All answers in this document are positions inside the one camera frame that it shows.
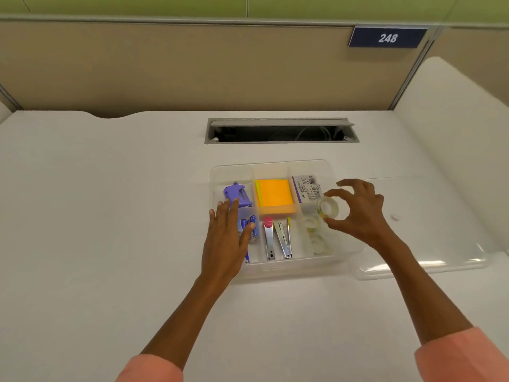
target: cubicle number sign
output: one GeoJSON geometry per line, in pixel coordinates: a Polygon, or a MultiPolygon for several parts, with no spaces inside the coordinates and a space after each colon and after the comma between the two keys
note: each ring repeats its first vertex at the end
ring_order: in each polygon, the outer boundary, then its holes
{"type": "Polygon", "coordinates": [[[417,48],[426,34],[426,28],[355,27],[349,47],[417,48]]]}

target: purple stapler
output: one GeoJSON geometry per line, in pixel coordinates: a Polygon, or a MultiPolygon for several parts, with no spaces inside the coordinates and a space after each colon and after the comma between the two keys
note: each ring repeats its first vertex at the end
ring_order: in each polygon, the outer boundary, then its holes
{"type": "Polygon", "coordinates": [[[249,200],[249,197],[244,190],[244,185],[239,185],[237,181],[233,183],[233,185],[226,186],[223,193],[225,194],[225,198],[230,200],[230,203],[234,201],[234,199],[239,199],[239,208],[245,208],[246,206],[253,206],[253,203],[249,200]]]}

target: orange sticky notes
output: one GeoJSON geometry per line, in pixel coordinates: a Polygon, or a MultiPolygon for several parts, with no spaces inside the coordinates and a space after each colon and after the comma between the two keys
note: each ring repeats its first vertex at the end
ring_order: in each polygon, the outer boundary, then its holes
{"type": "Polygon", "coordinates": [[[258,204],[261,206],[293,205],[288,180],[255,181],[258,204]]]}

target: right hand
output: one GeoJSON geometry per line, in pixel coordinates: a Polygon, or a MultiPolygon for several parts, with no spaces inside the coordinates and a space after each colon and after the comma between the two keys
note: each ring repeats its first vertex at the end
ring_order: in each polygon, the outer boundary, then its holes
{"type": "Polygon", "coordinates": [[[324,193],[327,197],[339,197],[350,206],[350,214],[344,220],[324,218],[329,228],[347,233],[378,249],[388,238],[394,237],[382,213],[384,197],[375,194],[375,186],[359,179],[344,179],[338,186],[353,187],[354,194],[344,189],[332,189],[324,193]]]}

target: left hand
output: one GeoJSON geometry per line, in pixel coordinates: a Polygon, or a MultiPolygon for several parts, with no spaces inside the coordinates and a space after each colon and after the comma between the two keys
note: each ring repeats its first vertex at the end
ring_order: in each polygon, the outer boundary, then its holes
{"type": "Polygon", "coordinates": [[[239,238],[237,230],[239,200],[217,204],[217,210],[209,211],[209,231],[203,246],[201,276],[221,288],[226,286],[239,273],[247,253],[247,245],[254,223],[249,223],[239,238]]]}

